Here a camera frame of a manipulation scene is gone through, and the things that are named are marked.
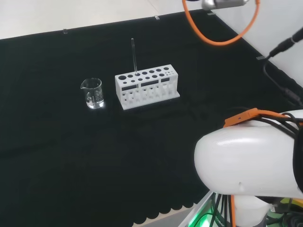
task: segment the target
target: table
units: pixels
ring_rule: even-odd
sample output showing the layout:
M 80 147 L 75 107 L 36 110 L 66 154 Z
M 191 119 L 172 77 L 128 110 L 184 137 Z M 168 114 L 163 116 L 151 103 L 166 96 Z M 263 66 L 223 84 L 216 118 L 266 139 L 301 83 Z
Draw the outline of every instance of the table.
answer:
M 235 36 L 193 11 L 211 39 Z M 177 13 L 0 40 L 1 226 L 124 226 L 191 207 L 208 192 L 195 143 L 241 106 L 293 110 L 244 40 L 202 43 Z M 175 100 L 123 111 L 114 75 L 172 64 Z M 272 65 L 268 72 L 300 90 Z M 102 80 L 105 109 L 90 110 L 82 81 Z

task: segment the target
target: white test tube rack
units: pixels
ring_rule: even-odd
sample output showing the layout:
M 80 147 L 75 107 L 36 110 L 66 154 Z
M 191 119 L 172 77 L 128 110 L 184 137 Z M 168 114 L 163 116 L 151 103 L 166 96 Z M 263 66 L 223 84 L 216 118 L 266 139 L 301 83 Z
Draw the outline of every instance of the white test tube rack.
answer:
M 180 97 L 178 74 L 172 65 L 116 75 L 115 81 L 124 110 Z

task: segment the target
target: green light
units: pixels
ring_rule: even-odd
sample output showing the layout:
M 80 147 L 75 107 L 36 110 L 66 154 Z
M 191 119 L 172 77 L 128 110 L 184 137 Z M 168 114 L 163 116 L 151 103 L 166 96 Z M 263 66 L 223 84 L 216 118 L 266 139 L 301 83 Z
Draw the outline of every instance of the green light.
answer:
M 205 216 L 204 218 L 201 219 L 200 227 L 209 227 L 209 222 L 208 222 L 207 216 Z
M 207 219 L 208 215 L 205 215 L 203 218 L 201 218 L 201 220 L 199 220 L 202 215 L 202 213 L 196 214 L 189 222 L 188 227 L 209 227 L 209 222 Z
M 191 224 L 196 220 L 196 218 L 199 216 L 199 214 L 196 214 L 195 216 L 194 216 L 194 218 L 193 219 L 191 219 L 191 221 L 189 222 L 189 224 L 188 224 L 188 227 L 191 227 Z

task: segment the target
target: orange cable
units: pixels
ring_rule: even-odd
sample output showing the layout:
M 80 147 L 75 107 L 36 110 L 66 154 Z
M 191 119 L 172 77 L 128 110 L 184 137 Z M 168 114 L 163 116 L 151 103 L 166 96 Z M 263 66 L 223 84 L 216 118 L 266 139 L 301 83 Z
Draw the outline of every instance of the orange cable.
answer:
M 236 211 L 235 211 L 235 197 L 231 195 L 232 201 L 232 227 L 236 227 Z
M 239 40 L 240 38 L 242 38 L 249 30 L 250 28 L 252 27 L 252 25 L 254 24 L 254 22 L 256 21 L 256 18 L 258 16 L 258 13 L 259 13 L 259 8 L 260 8 L 260 0 L 256 0 L 256 11 L 255 11 L 255 14 L 251 20 L 251 22 L 248 24 L 248 26 L 244 29 L 243 32 L 241 32 L 240 34 L 238 34 L 236 37 L 234 37 L 233 39 L 230 39 L 230 40 L 227 40 L 227 41 L 224 41 L 224 42 L 215 42 L 213 40 L 210 40 L 208 38 L 206 38 L 200 31 L 199 29 L 197 28 L 197 26 L 195 25 L 189 11 L 188 11 L 188 8 L 187 8 L 187 5 L 186 5 L 186 0 L 182 0 L 182 3 L 183 3 L 183 8 L 184 8 L 184 11 L 185 11 L 185 15 L 187 17 L 187 20 L 189 22 L 189 24 L 191 25 L 191 27 L 193 28 L 194 32 L 200 37 L 200 39 L 202 39 L 204 42 L 208 43 L 208 44 L 211 44 L 211 45 L 215 45 L 215 46 L 225 46 L 225 45 L 229 45 L 229 44 L 232 44 L 234 42 L 236 42 L 237 40 Z

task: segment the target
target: white plastic housing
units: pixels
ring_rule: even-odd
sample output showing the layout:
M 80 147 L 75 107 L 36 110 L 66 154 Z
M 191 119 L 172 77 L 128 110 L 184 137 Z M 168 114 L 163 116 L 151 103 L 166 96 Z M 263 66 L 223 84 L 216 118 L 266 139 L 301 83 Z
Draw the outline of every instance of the white plastic housing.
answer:
M 180 97 L 178 74 L 172 65 L 115 76 L 116 93 L 124 110 Z
M 303 110 L 290 111 L 303 118 Z M 212 191 L 303 199 L 293 172 L 294 139 L 257 121 L 214 131 L 196 144 L 195 166 Z

